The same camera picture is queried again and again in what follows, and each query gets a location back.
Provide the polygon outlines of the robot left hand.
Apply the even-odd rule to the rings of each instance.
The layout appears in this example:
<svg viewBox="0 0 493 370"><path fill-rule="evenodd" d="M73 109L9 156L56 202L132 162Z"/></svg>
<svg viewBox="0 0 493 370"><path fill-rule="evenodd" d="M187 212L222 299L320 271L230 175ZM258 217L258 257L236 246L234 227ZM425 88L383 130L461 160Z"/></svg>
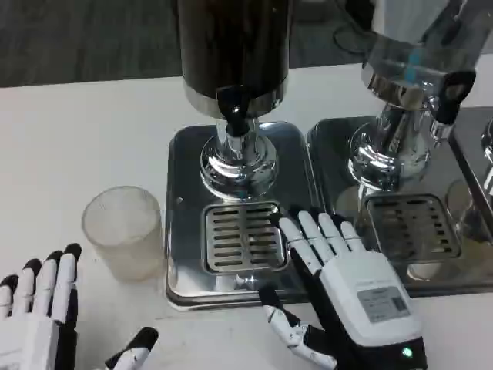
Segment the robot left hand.
<svg viewBox="0 0 493 370"><path fill-rule="evenodd" d="M1 367L74 369L82 248L68 244L1 280Z"/></svg>

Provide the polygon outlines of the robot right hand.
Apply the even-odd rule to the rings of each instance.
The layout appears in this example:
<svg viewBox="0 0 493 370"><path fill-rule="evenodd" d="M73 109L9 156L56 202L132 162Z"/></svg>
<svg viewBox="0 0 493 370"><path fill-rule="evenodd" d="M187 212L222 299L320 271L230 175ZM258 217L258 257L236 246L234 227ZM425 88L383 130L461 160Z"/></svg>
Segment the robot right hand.
<svg viewBox="0 0 493 370"><path fill-rule="evenodd" d="M317 314L304 323L273 285L259 289L267 322L294 355L323 369L426 369L422 325L391 262L343 217L292 208L270 216Z"/></svg>

